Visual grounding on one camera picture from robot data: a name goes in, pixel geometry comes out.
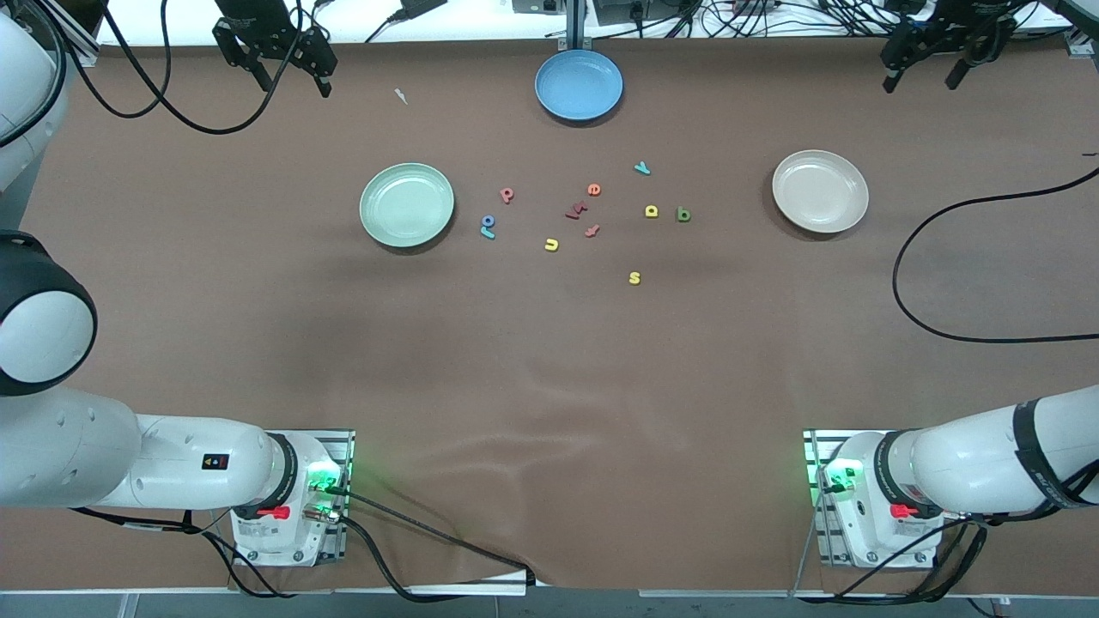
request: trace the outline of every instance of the blue plate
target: blue plate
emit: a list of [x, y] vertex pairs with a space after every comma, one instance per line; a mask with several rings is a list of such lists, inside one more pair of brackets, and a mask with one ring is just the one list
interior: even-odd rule
[[602, 54], [569, 49], [542, 64], [534, 76], [534, 93], [558, 118], [595, 120], [622, 98], [622, 73]]

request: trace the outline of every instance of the black band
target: black band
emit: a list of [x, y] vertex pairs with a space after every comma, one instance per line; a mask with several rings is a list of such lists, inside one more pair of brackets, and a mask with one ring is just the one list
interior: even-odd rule
[[282, 478], [271, 495], [262, 501], [254, 505], [233, 507], [233, 514], [241, 519], [259, 519], [263, 516], [256, 511], [275, 508], [285, 503], [290, 496], [290, 492], [293, 490], [293, 479], [298, 477], [298, 454], [295, 452], [293, 446], [290, 445], [290, 441], [281, 433], [268, 433], [267, 435], [270, 435], [271, 440], [282, 449]]
[[1015, 413], [1011, 420], [1012, 429], [1015, 432], [1015, 445], [1019, 446], [1019, 450], [1015, 451], [1015, 457], [1019, 459], [1023, 471], [1030, 476], [1037, 490], [1042, 492], [1042, 495], [1054, 506], [1059, 508], [1095, 506], [1094, 503], [1073, 498], [1065, 493], [1065, 486], [1057, 478], [1057, 474], [1053, 472], [1050, 461], [1045, 459], [1042, 445], [1037, 441], [1037, 431], [1034, 429], [1034, 409], [1037, 407], [1037, 402], [1039, 399], [1032, 399], [1015, 406]]
[[885, 494], [886, 499], [889, 504], [893, 505], [904, 505], [909, 508], [915, 509], [917, 519], [931, 519], [932, 517], [939, 517], [943, 509], [935, 505], [926, 505], [923, 503], [918, 503], [910, 498], [908, 494], [901, 490], [897, 482], [893, 481], [892, 473], [889, 471], [889, 449], [892, 448], [893, 442], [903, 433], [912, 431], [911, 429], [904, 429], [901, 431], [890, 431], [886, 433], [881, 441], [878, 442], [877, 449], [874, 450], [874, 476], [878, 479], [878, 487], [881, 488], [881, 493]]

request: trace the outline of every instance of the brown table surface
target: brown table surface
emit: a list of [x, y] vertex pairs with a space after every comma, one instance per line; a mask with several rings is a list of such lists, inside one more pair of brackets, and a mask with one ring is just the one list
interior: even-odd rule
[[[24, 220], [99, 307], [95, 354], [69, 384], [142, 413], [354, 428], [357, 489], [554, 585], [787, 589], [810, 514], [803, 428], [925, 426], [1099, 379], [1096, 343], [952, 343], [909, 323], [889, 289], [932, 211], [1095, 164], [1080, 156], [1099, 150], [1095, 67], [1020, 46], [957, 91], [940, 58], [887, 96], [880, 45], [600, 43], [626, 91], [589, 128], [540, 109], [543, 42], [340, 48], [331, 99], [291, 70], [227, 137], [159, 110], [116, 120], [78, 85]], [[91, 74], [120, 107], [148, 99], [124, 60]], [[260, 98], [209, 51], [177, 54], [173, 77], [178, 107], [213, 125]], [[811, 239], [776, 210], [770, 173], [802, 148], [866, 176], [854, 230]], [[366, 181], [404, 161], [436, 166], [457, 196], [446, 238], [417, 255], [381, 249], [357, 214]], [[564, 218], [592, 181], [603, 195]], [[936, 223], [902, 269], [912, 308], [975, 334], [1099, 330], [1097, 186]], [[1096, 594], [1097, 515], [995, 530], [958, 592]], [[507, 571], [356, 517], [407, 583]], [[0, 519], [2, 588], [226, 582], [198, 539], [59, 510]], [[802, 587], [851, 576], [811, 560]], [[344, 563], [276, 581], [381, 584], [357, 541]]]

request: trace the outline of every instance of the white plate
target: white plate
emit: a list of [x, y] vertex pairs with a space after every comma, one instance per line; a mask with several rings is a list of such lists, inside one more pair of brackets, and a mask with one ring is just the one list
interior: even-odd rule
[[795, 225], [810, 232], [842, 232], [866, 214], [870, 192], [852, 163], [824, 151], [786, 157], [770, 184], [775, 202]]

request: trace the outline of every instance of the plate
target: plate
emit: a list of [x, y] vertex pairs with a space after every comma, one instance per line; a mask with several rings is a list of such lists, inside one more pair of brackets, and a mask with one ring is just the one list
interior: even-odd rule
[[381, 244], [409, 247], [435, 238], [454, 214], [454, 189], [443, 173], [422, 163], [382, 169], [366, 185], [358, 216]]
[[542, 63], [534, 76], [534, 93], [558, 118], [595, 120], [622, 98], [622, 73], [602, 54], [569, 49]]
[[771, 179], [775, 202], [795, 225], [834, 234], [866, 214], [870, 192], [850, 161], [824, 151], [801, 151], [786, 157]]

